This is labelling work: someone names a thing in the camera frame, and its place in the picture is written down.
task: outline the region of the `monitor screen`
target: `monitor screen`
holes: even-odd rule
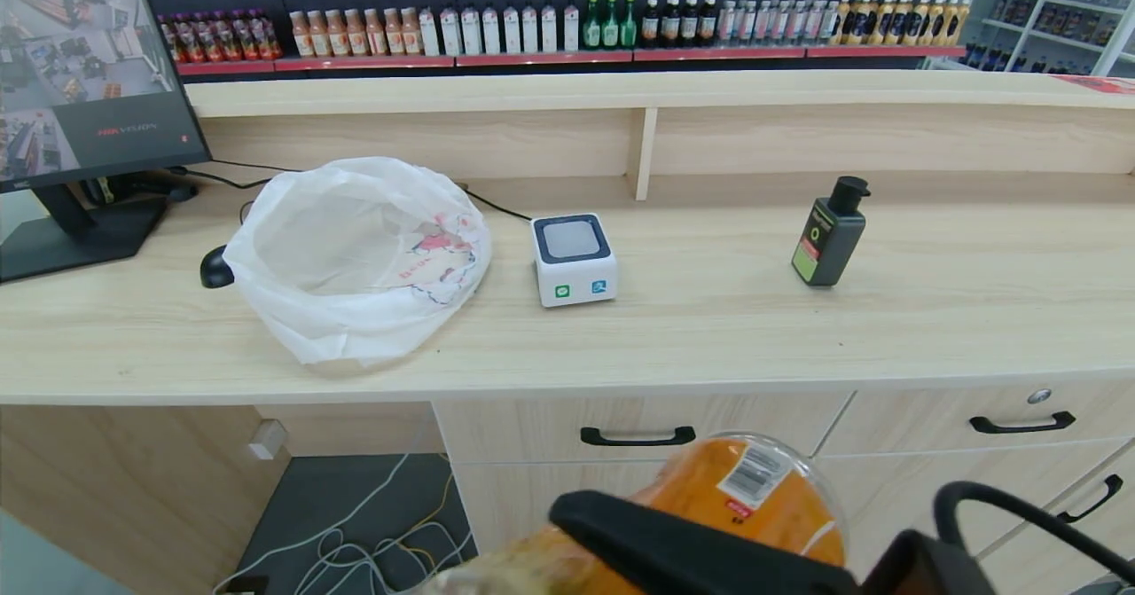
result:
[[[146,0],[0,0],[0,192],[201,162]]]

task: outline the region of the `computer mouse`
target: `computer mouse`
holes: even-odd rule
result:
[[[201,259],[201,284],[205,288],[227,287],[236,280],[233,277],[233,270],[225,262],[224,252],[225,245],[221,245]]]

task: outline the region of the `hikvision logo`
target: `hikvision logo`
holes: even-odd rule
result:
[[[98,131],[96,135],[137,134],[138,132],[149,132],[151,129],[158,129],[158,123],[142,123],[138,125],[126,125],[123,127],[103,127],[103,129]]]

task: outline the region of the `black handle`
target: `black handle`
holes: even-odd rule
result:
[[[693,427],[675,427],[674,437],[669,439],[608,439],[595,427],[583,427],[579,430],[579,438],[583,444],[591,446],[678,446],[689,444],[697,437]]]
[[[1039,427],[1001,427],[994,425],[985,416],[977,416],[976,418],[969,418],[969,425],[973,425],[974,430],[981,434],[1034,434],[1037,431],[1059,431],[1060,429],[1067,429],[1076,421],[1076,417],[1067,411],[1057,411],[1052,414],[1051,425],[1041,425]]]
[[[1112,497],[1116,496],[1117,493],[1119,493],[1119,489],[1124,487],[1124,478],[1119,477],[1118,475],[1111,474],[1107,478],[1103,478],[1103,485],[1108,487],[1108,494],[1101,497],[1099,502],[1095,502],[1095,504],[1092,504],[1090,510],[1083,511],[1083,513],[1078,516],[1074,516],[1068,511],[1065,511],[1059,516],[1057,516],[1057,519],[1066,525],[1070,525],[1074,522],[1078,522],[1084,518],[1091,516],[1092,511],[1099,509],[1100,506],[1103,506],[1103,504],[1108,500],[1111,500]]]

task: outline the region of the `barcode label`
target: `barcode label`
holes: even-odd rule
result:
[[[791,469],[788,461],[777,458],[772,452],[746,447],[745,455],[717,488],[749,509],[756,509]]]

